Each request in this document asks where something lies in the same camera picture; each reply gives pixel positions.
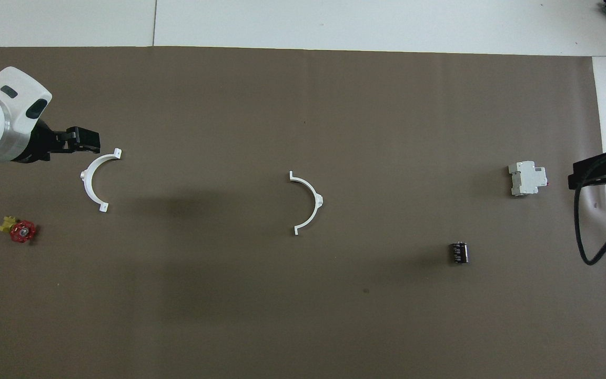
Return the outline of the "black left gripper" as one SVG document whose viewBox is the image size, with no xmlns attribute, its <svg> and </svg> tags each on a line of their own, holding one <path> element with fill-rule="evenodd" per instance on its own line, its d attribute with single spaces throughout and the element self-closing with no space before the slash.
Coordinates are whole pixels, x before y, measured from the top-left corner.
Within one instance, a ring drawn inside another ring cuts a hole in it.
<svg viewBox="0 0 606 379">
<path fill-rule="evenodd" d="M 17 156 L 17 163 L 50 161 L 51 154 L 87 152 L 99 154 L 99 133 L 82 127 L 53 131 L 43 120 L 37 120 L 26 148 Z"/>
</svg>

